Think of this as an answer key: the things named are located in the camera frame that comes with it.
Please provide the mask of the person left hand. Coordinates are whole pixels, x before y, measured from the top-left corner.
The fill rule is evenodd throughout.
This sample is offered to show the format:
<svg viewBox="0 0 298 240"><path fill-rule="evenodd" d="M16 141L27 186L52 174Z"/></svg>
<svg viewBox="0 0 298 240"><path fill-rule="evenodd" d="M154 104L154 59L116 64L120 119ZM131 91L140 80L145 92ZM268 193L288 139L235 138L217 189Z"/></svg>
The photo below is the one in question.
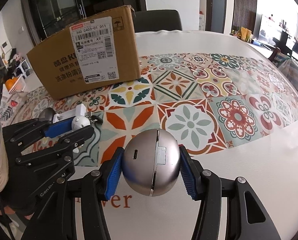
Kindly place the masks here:
<svg viewBox="0 0 298 240"><path fill-rule="evenodd" d="M7 215L15 214L15 211L12 208L10 208L9 206L5 206L3 209L0 209L0 215L2 215L2 210ZM27 220L30 220L32 216L33 216L33 213L31 215L24 216L24 218Z"/></svg>

